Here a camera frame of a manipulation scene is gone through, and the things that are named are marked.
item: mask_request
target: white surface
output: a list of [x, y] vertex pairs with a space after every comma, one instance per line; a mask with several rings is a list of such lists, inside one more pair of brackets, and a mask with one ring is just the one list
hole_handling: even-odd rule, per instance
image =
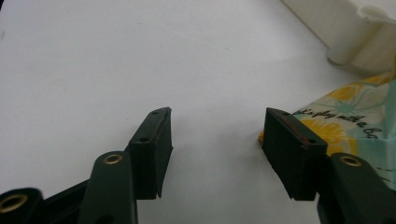
[[264, 110], [362, 77], [329, 65], [280, 1], [6, 0], [0, 37], [1, 192], [87, 179], [169, 105], [175, 149], [140, 223], [318, 223], [262, 153]]

